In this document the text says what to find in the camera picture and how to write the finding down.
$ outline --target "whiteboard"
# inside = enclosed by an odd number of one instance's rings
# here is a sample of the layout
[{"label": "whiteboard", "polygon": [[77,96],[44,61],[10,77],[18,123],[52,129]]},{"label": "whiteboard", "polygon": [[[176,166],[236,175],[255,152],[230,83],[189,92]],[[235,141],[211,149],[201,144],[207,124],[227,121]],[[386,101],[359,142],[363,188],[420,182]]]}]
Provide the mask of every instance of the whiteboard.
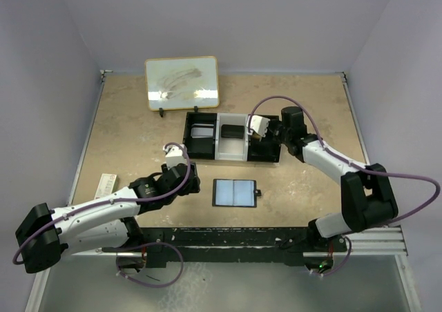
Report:
[{"label": "whiteboard", "polygon": [[215,57],[147,59],[145,70],[151,110],[216,107],[220,102]]}]

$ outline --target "small white label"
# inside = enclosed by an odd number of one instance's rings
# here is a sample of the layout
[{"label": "small white label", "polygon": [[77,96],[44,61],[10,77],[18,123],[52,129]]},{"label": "small white label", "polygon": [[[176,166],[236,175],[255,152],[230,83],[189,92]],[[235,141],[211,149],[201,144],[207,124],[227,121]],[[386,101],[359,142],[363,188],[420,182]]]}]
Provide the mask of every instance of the small white label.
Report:
[{"label": "small white label", "polygon": [[102,198],[112,194],[116,182],[117,176],[115,174],[102,174],[102,178],[99,179],[98,188],[95,192],[94,199]]}]

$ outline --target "gray wall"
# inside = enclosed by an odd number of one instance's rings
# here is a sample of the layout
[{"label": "gray wall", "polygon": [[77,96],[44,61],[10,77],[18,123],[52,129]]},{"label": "gray wall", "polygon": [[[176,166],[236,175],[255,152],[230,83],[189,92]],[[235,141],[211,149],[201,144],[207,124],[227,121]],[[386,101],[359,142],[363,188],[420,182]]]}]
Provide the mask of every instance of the gray wall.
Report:
[{"label": "gray wall", "polygon": [[63,0],[0,0],[0,306],[23,311],[33,276],[12,265],[35,204],[66,204],[99,72]]},{"label": "gray wall", "polygon": [[389,0],[66,0],[99,67],[215,55],[220,70],[342,71]]},{"label": "gray wall", "polygon": [[[442,182],[442,0],[391,0],[349,78],[370,159]],[[392,183],[401,213],[434,191]],[[425,311],[441,310],[441,202],[402,221]]]}]

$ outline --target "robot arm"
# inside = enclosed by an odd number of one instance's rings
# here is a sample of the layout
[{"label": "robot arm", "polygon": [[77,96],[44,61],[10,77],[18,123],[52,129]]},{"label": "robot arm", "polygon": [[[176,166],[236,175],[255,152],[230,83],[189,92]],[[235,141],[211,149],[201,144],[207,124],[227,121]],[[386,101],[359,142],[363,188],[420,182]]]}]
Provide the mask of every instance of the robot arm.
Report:
[{"label": "robot arm", "polygon": [[[45,224],[65,219],[48,228],[27,244],[22,258],[27,273],[36,273],[56,264],[63,256],[95,248],[119,248],[142,243],[142,232],[135,216],[169,205],[178,195],[200,192],[196,165],[191,163],[187,182],[173,195],[153,202],[113,202],[114,199],[139,199],[164,195],[178,187],[186,175],[187,165],[182,151],[172,147],[166,154],[161,173],[136,179],[108,197],[76,206],[49,209],[46,203],[36,205],[17,229],[19,245]],[[105,202],[101,206],[90,207]],[[76,209],[85,211],[74,213]]]},{"label": "robot arm", "polygon": [[380,164],[368,166],[357,162],[326,145],[328,150],[343,160],[331,155],[316,135],[307,133],[304,114],[299,107],[283,108],[281,120],[254,115],[250,128],[261,137],[271,133],[273,139],[284,144],[291,155],[301,162],[315,166],[340,184],[341,212],[310,221],[309,229],[314,240],[363,231],[398,215],[388,178],[367,175],[350,164],[380,172],[385,172],[385,169]]}]

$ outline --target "tan tabletop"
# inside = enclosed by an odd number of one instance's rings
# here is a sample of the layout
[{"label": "tan tabletop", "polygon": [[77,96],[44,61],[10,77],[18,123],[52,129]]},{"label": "tan tabletop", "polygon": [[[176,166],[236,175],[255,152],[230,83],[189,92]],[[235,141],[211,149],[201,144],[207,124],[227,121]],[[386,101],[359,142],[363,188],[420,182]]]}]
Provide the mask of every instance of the tan tabletop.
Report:
[{"label": "tan tabletop", "polygon": [[[286,95],[312,114],[325,141],[364,161],[345,90],[338,75],[219,76],[220,105],[202,112],[250,113],[262,98]],[[261,105],[258,114],[279,115],[287,101]],[[162,147],[182,142],[185,110],[164,118],[148,109],[144,76],[106,78],[73,203],[94,198],[102,173],[117,174],[118,188],[160,171]],[[307,123],[310,132],[311,124]],[[299,162],[283,146],[279,164],[196,161],[201,192],[137,217],[140,226],[305,226],[340,210],[340,189],[316,168]],[[262,191],[256,208],[213,207],[213,179],[254,179]]]}]

